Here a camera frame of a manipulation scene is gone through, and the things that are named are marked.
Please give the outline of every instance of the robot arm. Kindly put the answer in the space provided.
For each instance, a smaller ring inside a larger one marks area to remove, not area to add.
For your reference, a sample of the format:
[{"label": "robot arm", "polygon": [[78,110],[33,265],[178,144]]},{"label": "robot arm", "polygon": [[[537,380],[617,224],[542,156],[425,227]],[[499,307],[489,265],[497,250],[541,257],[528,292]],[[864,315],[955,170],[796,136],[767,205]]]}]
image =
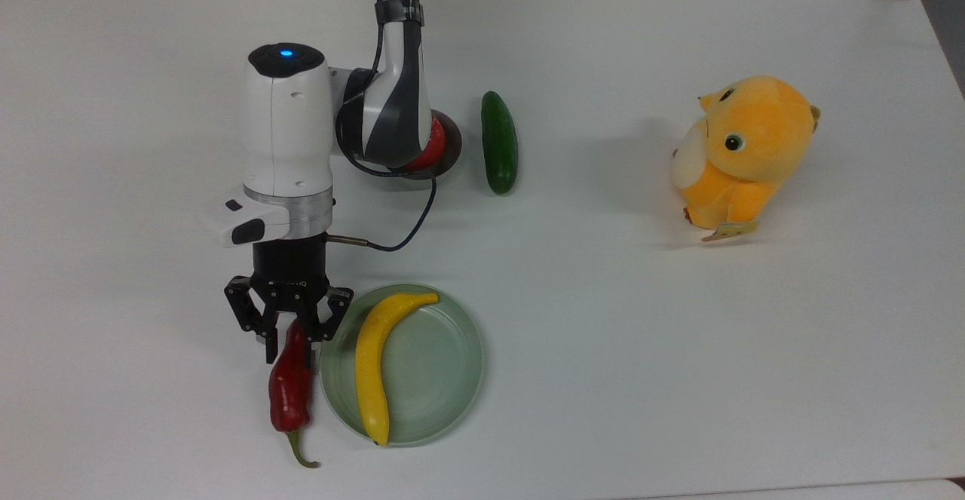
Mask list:
[{"label": "robot arm", "polygon": [[[419,0],[376,0],[385,70],[330,69],[309,46],[248,56],[242,185],[207,202],[199,221],[224,247],[320,235],[331,225],[337,140],[351,160],[399,169],[425,149],[431,110]],[[382,53],[376,54],[376,62]]]},{"label": "robot arm", "polygon": [[419,0],[376,0],[385,71],[351,73],[337,118],[339,146],[354,159],[397,169],[417,158],[430,136]]}]

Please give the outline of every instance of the black strap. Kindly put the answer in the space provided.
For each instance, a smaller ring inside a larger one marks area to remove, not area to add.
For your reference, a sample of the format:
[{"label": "black strap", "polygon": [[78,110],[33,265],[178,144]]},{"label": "black strap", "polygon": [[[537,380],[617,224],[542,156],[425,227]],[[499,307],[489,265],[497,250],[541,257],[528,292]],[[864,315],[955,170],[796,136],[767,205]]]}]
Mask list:
[{"label": "black strap", "polygon": [[415,21],[424,26],[423,11],[419,1],[390,0],[375,3],[375,18],[379,25],[397,21]]}]

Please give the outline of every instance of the pepper stem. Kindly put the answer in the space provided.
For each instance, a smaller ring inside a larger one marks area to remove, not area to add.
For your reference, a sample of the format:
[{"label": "pepper stem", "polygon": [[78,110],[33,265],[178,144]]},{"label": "pepper stem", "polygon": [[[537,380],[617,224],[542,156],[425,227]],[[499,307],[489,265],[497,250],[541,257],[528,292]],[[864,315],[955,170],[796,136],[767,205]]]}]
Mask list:
[{"label": "pepper stem", "polygon": [[304,456],[301,455],[301,428],[296,428],[294,431],[285,432],[285,435],[289,438],[289,444],[292,444],[292,452],[296,454],[296,460],[299,460],[299,464],[305,466],[306,468],[317,468],[321,466],[319,462],[308,462],[305,460]]}]

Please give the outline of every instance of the plush toy eye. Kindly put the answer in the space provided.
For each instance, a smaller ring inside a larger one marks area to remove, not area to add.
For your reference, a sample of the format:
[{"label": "plush toy eye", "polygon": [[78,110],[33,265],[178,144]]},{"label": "plush toy eye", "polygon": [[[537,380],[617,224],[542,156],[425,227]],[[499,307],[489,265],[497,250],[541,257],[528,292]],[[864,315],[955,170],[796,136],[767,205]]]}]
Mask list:
[{"label": "plush toy eye", "polygon": [[744,149],[744,138],[740,138],[735,133],[729,133],[727,138],[724,138],[724,147],[730,149],[731,152],[738,152]]}]

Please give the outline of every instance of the red chili pepper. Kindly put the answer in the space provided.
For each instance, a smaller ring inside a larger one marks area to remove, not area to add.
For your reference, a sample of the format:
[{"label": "red chili pepper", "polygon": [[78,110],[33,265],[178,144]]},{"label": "red chili pepper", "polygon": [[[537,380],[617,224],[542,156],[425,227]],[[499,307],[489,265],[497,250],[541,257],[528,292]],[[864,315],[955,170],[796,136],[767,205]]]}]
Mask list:
[{"label": "red chili pepper", "polygon": [[305,354],[305,332],[299,319],[292,321],[285,338],[285,349],[275,361],[268,379],[268,398],[271,400],[271,423],[276,431],[285,432],[292,444],[299,464],[306,468],[321,466],[307,462],[301,455],[301,431],[311,423],[311,367]]}]

